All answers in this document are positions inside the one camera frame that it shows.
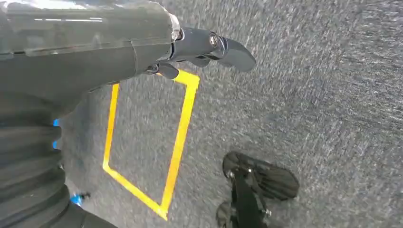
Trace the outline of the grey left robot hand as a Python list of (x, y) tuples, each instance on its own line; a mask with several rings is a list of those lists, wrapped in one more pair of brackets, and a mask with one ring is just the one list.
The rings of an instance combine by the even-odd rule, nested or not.
[(110, 228), (70, 200), (55, 119), (87, 92), (140, 74), (178, 75), (173, 62), (211, 60), (248, 72), (239, 42), (182, 27), (150, 0), (0, 3), (0, 225)]

